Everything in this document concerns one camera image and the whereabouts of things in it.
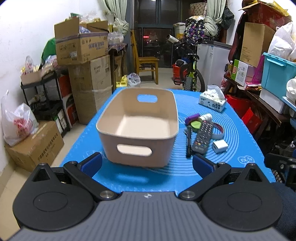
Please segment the cyan plastic storage box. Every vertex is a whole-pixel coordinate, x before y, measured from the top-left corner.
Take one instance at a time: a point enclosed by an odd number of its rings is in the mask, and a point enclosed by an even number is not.
[[[261,86],[282,99],[286,96],[287,82],[296,76],[296,63],[269,53],[263,53],[263,55],[264,69]]]

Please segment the blue gripper pad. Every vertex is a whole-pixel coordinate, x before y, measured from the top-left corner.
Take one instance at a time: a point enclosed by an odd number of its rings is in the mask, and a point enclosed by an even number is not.
[[[88,158],[77,164],[79,170],[86,175],[93,177],[102,167],[102,155],[100,152],[95,152]]]
[[[193,169],[202,177],[206,177],[217,169],[217,165],[201,154],[195,154],[192,159]]]

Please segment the curtain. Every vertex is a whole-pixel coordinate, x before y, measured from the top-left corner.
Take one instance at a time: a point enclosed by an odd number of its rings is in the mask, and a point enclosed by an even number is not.
[[[218,23],[222,22],[222,15],[226,0],[208,0],[207,16],[204,19],[205,33],[208,36],[215,36],[218,33]]]
[[[127,0],[103,0],[103,3],[116,18],[121,20],[126,18]]]
[[[125,36],[129,31],[129,24],[125,21],[127,0],[103,0],[103,3],[115,15],[113,30]]]

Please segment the white charger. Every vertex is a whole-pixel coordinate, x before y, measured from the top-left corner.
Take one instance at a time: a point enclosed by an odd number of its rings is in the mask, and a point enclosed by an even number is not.
[[[216,154],[224,152],[227,148],[228,148],[228,144],[223,139],[218,141],[213,141],[212,149],[214,150],[214,152],[216,152]]]

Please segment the beige plastic bin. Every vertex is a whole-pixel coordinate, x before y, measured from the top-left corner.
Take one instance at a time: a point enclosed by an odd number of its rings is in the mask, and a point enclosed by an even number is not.
[[[157,101],[140,102],[139,95]],[[107,158],[140,167],[164,167],[179,131],[174,94],[155,88],[125,88],[107,105],[96,128]]]

